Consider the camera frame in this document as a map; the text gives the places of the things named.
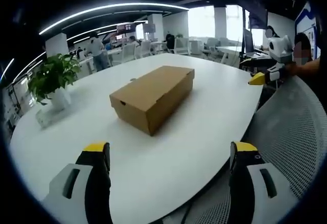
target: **black ceiling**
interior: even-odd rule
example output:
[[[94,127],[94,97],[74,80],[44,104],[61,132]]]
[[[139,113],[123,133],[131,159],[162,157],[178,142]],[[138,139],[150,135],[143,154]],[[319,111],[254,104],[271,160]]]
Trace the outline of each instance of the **black ceiling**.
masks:
[[[177,4],[183,0],[2,0],[6,2],[4,17],[5,31],[7,32],[6,51],[2,56],[1,61],[8,62],[15,57],[14,64],[8,70],[7,79],[12,80],[17,73],[25,67],[33,58],[43,52],[42,46],[44,40],[54,34],[63,31],[67,37],[98,28],[101,26],[117,24],[126,21],[134,21],[142,16],[151,14],[145,12],[147,10],[178,12],[180,10],[163,8],[163,7],[123,7],[112,8],[110,10],[99,10],[87,13],[76,18],[70,19],[65,23],[54,27],[46,34],[39,36],[38,32],[50,24],[65,18],[73,13],[80,12],[89,8],[94,8],[102,5],[130,2],[153,2]],[[217,7],[226,4],[237,3],[236,0],[210,0],[211,5]],[[264,0],[268,11],[284,15],[294,19],[303,6],[303,2],[296,2],[293,7],[293,0]],[[200,0],[186,5],[186,7],[197,7],[208,5],[207,0]],[[95,17],[102,14],[117,13],[123,11],[138,11],[131,13],[112,14],[102,17]],[[64,27],[79,22],[71,27]]]

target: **box lid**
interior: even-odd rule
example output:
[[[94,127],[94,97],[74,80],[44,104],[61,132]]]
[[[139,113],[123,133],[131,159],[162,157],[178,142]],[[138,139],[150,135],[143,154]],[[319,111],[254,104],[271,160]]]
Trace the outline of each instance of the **box lid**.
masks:
[[[110,96],[142,111],[147,111],[193,70],[162,66],[132,81]]]

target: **oval table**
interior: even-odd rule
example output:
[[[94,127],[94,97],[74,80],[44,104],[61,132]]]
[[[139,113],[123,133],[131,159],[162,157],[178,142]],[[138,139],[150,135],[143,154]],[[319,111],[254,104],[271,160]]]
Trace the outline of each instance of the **oval table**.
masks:
[[[194,68],[194,87],[151,137],[117,117],[109,94],[162,65]],[[108,68],[68,87],[72,106],[50,127],[37,123],[39,106],[28,111],[11,139],[13,160],[32,194],[43,200],[52,178],[86,145],[108,141],[113,222],[155,221],[192,198],[228,160],[230,142],[242,138],[262,91],[249,79],[242,70],[174,54]]]

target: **person's arm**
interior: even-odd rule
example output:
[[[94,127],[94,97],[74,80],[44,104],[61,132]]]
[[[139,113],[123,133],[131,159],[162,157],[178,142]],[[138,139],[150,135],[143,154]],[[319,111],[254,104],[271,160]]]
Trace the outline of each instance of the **person's arm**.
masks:
[[[318,73],[320,66],[320,58],[315,59],[313,61],[307,62],[304,65],[297,65],[295,63],[288,64],[286,66],[286,70],[292,75],[298,76],[311,76]]]

